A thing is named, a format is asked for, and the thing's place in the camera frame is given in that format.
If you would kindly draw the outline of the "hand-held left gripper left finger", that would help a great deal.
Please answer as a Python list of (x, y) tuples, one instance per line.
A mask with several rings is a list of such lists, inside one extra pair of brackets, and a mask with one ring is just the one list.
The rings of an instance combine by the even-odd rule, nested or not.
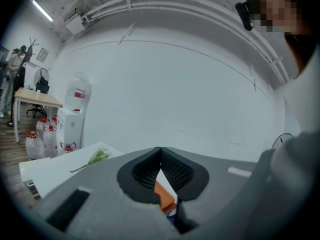
[(161, 149), (154, 147), (82, 169), (39, 203), (40, 231), (51, 240), (178, 238), (154, 191), (160, 168)]

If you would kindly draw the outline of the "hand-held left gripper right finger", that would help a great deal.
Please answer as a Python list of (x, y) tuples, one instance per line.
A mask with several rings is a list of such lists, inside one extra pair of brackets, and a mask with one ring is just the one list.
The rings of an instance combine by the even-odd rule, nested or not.
[(161, 148), (161, 169), (178, 197), (162, 240), (245, 240), (261, 193), (262, 162)]

